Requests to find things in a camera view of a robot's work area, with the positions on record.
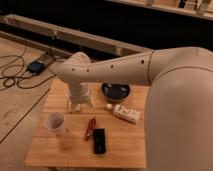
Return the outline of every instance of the cable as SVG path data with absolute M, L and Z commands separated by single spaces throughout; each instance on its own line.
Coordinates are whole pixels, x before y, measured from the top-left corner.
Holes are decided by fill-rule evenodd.
M 18 78 L 18 81 L 16 82 L 17 87 L 20 88 L 20 89 L 32 89 L 32 88 L 36 88 L 36 87 L 38 87 L 38 86 L 44 84 L 45 82 L 47 82 L 48 80 L 50 80 L 51 78 L 54 78 L 54 77 L 56 76 L 56 74 L 54 74 L 54 75 L 50 76 L 49 78 L 43 80 L 43 81 L 40 82 L 39 84 L 30 86 L 30 87 L 23 87 L 23 86 L 20 85 L 20 83 L 21 83 L 21 81 L 23 81 L 23 80 L 25 79 L 25 78 L 23 77 L 25 73 L 26 73 L 26 72 L 24 72 L 24 73 L 21 75 L 21 77 Z
M 50 88 L 42 94 L 42 96 L 33 104 L 33 106 L 24 114 L 24 116 L 13 126 L 13 128 L 0 140 L 0 144 L 11 134 L 11 132 L 21 123 L 22 120 L 34 109 L 34 107 L 44 98 L 50 91 Z

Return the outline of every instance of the charger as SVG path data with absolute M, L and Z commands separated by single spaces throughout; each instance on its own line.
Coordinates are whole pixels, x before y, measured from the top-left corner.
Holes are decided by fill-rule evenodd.
M 49 65 L 51 65 L 53 62 L 55 62 L 55 58 L 48 53 L 44 53 L 38 59 L 31 62 L 27 66 L 27 71 L 33 74 L 40 74 L 47 67 L 49 67 Z
M 27 71 L 34 73 L 34 74 L 39 74 L 45 69 L 44 63 L 40 61 L 33 61 L 27 66 Z

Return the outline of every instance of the wooden floor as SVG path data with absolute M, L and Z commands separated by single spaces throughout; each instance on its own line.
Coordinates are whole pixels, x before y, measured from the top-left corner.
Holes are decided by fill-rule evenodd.
M 24 45 L 0 38 L 0 68 L 10 62 L 13 58 L 1 58 L 3 55 L 20 55 Z M 43 52 L 27 47 L 24 54 L 26 64 L 36 59 Z M 55 71 L 60 63 L 51 65 L 50 69 Z M 12 68 L 8 72 L 16 72 L 18 68 Z M 37 78 L 27 80 L 23 86 L 35 85 L 42 80 L 52 76 L 48 70 Z M 17 86 L 0 91 L 0 171 L 47 171 L 47 168 L 36 168 L 24 166 L 25 155 L 31 144 L 36 130 L 40 112 L 45 100 L 45 93 L 51 85 L 51 80 L 45 84 L 29 90 L 19 89 Z M 72 171 L 130 171 L 132 169 L 72 169 L 58 168 L 58 170 Z

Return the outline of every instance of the wooden table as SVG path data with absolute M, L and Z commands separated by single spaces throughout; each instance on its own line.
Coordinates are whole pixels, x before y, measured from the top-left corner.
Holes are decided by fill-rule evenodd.
M 101 84 L 91 83 L 94 107 L 85 105 L 80 113 L 68 111 L 68 87 L 55 79 L 46 99 L 40 122 L 26 156 L 27 166 L 81 168 L 146 168 L 144 142 L 144 102 L 148 88 L 131 86 L 131 93 L 122 104 L 141 111 L 137 124 L 113 116 L 105 108 L 108 103 Z M 50 112 L 63 112 L 66 133 L 57 137 L 44 127 Z M 84 141 L 87 124 L 96 117 L 97 128 L 105 129 L 106 153 L 94 154 L 93 141 Z

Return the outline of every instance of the small white object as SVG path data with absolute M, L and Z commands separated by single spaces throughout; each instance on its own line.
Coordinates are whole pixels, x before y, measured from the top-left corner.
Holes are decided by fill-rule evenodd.
M 59 112 L 54 112 L 47 116 L 45 120 L 45 127 L 52 131 L 55 135 L 62 135 L 65 133 L 64 123 L 64 115 Z
M 113 109 L 113 106 L 111 104 L 107 104 L 106 108 L 108 110 Z M 141 116 L 141 113 L 134 109 L 127 109 L 125 106 L 122 106 L 120 104 L 115 105 L 113 109 L 113 115 L 115 115 L 118 118 L 124 119 L 126 121 L 136 123 L 138 119 Z
M 109 110 L 112 109 L 112 108 L 113 108 L 113 107 L 112 107 L 112 104 L 108 103 L 108 104 L 106 105 L 106 108 L 109 109 Z

